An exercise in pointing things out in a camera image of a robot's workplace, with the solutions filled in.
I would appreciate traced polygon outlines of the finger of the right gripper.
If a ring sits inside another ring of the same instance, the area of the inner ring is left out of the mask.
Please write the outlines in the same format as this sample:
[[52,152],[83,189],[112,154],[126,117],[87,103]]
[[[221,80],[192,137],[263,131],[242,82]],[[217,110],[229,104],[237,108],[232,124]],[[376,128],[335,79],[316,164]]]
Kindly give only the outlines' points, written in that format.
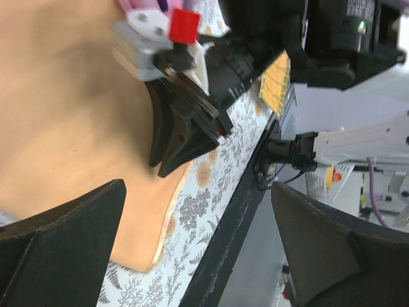
[[197,104],[159,102],[157,104],[158,176],[165,178],[182,164],[218,145],[219,125]]
[[145,85],[153,108],[153,140],[149,164],[155,167],[162,162],[168,167],[176,167],[176,160],[174,157],[167,157],[167,150],[170,149],[174,132],[172,105],[178,97],[162,81],[150,81]]

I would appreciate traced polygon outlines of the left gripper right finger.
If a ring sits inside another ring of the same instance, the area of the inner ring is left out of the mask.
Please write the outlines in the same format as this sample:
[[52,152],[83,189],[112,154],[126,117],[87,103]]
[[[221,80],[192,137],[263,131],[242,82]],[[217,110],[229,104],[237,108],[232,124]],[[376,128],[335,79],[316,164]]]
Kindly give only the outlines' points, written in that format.
[[280,182],[271,193],[297,306],[408,306],[407,233]]

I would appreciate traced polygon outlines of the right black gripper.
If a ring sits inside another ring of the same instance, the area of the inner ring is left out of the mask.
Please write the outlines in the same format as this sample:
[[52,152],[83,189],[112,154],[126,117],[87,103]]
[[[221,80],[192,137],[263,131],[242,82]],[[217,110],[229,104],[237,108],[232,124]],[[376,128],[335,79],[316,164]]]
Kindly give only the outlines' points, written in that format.
[[227,110],[282,53],[291,80],[347,90],[406,59],[392,34],[399,11],[381,1],[221,1],[230,30],[197,32],[199,15],[176,9],[160,69],[174,75],[159,109],[159,131],[225,136]]

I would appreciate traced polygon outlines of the orange satin napkin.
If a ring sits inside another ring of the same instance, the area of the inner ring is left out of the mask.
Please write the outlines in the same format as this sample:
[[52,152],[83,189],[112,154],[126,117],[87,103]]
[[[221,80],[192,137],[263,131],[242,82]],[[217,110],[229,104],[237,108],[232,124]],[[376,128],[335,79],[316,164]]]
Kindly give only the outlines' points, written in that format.
[[190,166],[148,165],[148,90],[111,53],[123,16],[115,1],[1,2],[1,208],[27,218],[121,178],[111,260],[147,273]]

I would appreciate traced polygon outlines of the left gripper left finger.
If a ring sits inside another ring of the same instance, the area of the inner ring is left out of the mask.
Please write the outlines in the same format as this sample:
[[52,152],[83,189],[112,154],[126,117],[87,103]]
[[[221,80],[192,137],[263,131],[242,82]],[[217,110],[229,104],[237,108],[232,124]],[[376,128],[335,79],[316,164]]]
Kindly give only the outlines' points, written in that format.
[[1,227],[1,306],[96,306],[126,193],[111,180]]

